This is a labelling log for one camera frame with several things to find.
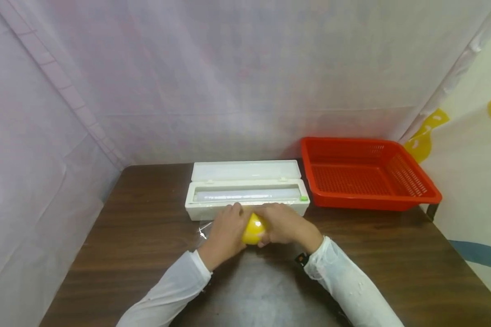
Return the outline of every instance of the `dispenser lid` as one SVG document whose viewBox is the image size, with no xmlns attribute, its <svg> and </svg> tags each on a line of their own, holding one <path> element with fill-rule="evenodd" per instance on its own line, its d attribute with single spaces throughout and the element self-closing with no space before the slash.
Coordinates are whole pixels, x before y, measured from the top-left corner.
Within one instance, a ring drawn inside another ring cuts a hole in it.
<svg viewBox="0 0 491 327">
<path fill-rule="evenodd" d="M 296 160 L 195 162 L 193 182 L 208 180 L 298 179 Z"/>
</svg>

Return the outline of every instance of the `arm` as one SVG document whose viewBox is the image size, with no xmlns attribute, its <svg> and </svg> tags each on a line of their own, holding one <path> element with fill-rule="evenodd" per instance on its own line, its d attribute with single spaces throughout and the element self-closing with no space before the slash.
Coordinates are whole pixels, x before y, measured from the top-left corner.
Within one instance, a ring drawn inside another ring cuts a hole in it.
<svg viewBox="0 0 491 327">
<path fill-rule="evenodd" d="M 404 326 L 369 277 L 329 237 L 304 270 L 339 303 L 353 326 Z"/>
<path fill-rule="evenodd" d="M 255 210 L 270 225 L 259 247 L 270 242 L 300 243 L 310 255 L 305 272 L 339 303 L 355 327 L 403 327 L 369 277 L 329 237 L 283 204 Z"/>
<path fill-rule="evenodd" d="M 185 252 L 142 300 L 127 310 L 117 327 L 162 327 L 204 289 L 211 273 L 198 251 Z"/>
<path fill-rule="evenodd" d="M 242 251 L 242 234 L 251 213 L 235 203 L 215 218 L 208 240 L 198 251 L 185 252 L 142 300 L 127 310 L 117 327 L 169 326 L 211 279 L 211 272 Z"/>
</svg>

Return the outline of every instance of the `white curtain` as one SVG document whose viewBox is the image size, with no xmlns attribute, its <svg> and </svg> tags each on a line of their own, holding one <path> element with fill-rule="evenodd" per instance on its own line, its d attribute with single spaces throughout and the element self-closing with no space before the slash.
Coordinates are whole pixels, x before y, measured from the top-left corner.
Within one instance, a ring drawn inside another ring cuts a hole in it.
<svg viewBox="0 0 491 327">
<path fill-rule="evenodd" d="M 117 176 L 0 17 L 0 327 L 38 326 Z"/>
<path fill-rule="evenodd" d="M 0 0 L 117 166 L 398 140 L 491 0 Z"/>
<path fill-rule="evenodd" d="M 491 290 L 491 40 L 405 147 L 442 192 L 435 225 Z"/>
</svg>

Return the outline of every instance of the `plastic wrap roll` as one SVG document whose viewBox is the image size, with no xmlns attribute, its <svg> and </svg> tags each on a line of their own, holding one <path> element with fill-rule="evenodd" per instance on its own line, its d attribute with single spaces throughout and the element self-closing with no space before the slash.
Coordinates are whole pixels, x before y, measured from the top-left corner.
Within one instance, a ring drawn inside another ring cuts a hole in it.
<svg viewBox="0 0 491 327">
<path fill-rule="evenodd" d="M 240 202 L 251 200 L 288 200 L 300 199 L 300 190 L 297 188 L 274 189 L 243 189 L 243 190 L 218 190 L 201 191 L 195 194 L 195 202 Z"/>
</svg>

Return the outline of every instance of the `blue stripe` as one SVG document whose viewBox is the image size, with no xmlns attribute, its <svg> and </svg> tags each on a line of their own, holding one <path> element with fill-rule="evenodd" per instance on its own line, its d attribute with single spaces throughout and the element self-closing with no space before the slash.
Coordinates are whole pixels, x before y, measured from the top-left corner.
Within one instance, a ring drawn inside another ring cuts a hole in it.
<svg viewBox="0 0 491 327">
<path fill-rule="evenodd" d="M 449 242 L 464 260 L 491 267 L 491 247 L 489 245 L 451 240 Z"/>
</svg>

